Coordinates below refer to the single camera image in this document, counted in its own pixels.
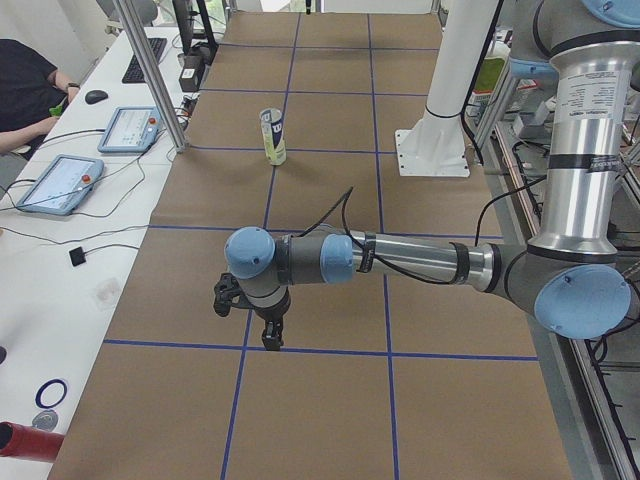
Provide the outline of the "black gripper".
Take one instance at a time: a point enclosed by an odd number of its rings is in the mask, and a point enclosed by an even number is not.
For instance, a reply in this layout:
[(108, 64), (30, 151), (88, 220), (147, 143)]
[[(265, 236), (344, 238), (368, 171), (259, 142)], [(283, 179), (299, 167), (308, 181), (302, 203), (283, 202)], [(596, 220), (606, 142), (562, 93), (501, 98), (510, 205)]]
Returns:
[(285, 294), (276, 304), (270, 307), (255, 307), (256, 314), (265, 321), (261, 339), (266, 350), (280, 350), (284, 345), (284, 316), (291, 305), (291, 297)]

